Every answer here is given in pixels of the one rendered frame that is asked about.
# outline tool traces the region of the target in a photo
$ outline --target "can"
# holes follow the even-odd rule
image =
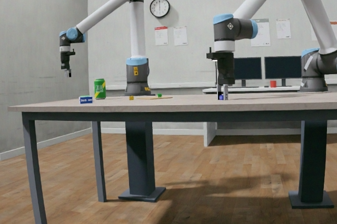
[[[95,84],[95,99],[105,99],[106,89],[104,78],[96,78],[94,84]]]

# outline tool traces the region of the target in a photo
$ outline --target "wooden floor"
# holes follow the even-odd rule
[[[39,150],[49,224],[337,223],[334,209],[291,209],[300,136],[154,136],[157,203],[118,200],[128,188],[125,135],[103,135],[108,202],[97,202],[91,135]],[[337,205],[337,135],[328,136],[325,188]],[[34,223],[25,156],[0,162],[0,223]]]

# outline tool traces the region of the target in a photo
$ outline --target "blue joint cap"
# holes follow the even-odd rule
[[[257,36],[257,33],[258,33],[258,31],[259,31],[259,27],[257,26],[256,21],[251,20],[251,22],[252,22],[252,26],[253,26],[253,35],[252,35],[252,38],[251,38],[251,39],[254,39],[254,38],[256,38],[256,36]]]
[[[146,63],[146,57],[129,57],[126,59],[126,64],[130,66],[145,65]]]
[[[213,17],[213,25],[232,19],[232,14],[220,14]]]
[[[78,32],[76,28],[70,28],[67,30],[67,37],[70,41],[76,40],[78,37]]]
[[[320,48],[305,49],[304,51],[302,51],[302,57],[312,52],[318,52],[319,50]]]

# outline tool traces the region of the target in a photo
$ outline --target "clock face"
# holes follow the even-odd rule
[[[164,17],[170,11],[170,4],[167,0],[153,0],[150,4],[150,11],[155,17]]]

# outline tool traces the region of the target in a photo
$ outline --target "metal table frame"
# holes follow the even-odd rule
[[[292,208],[333,208],[323,191],[327,120],[337,119],[335,110],[155,112],[155,113],[47,113],[22,112],[29,186],[35,223],[47,223],[39,173],[36,120],[91,121],[98,200],[106,202],[101,121],[125,121],[129,189],[119,198],[156,202],[165,191],[156,187],[152,122],[249,122],[302,121],[301,164],[298,191],[290,191]]]

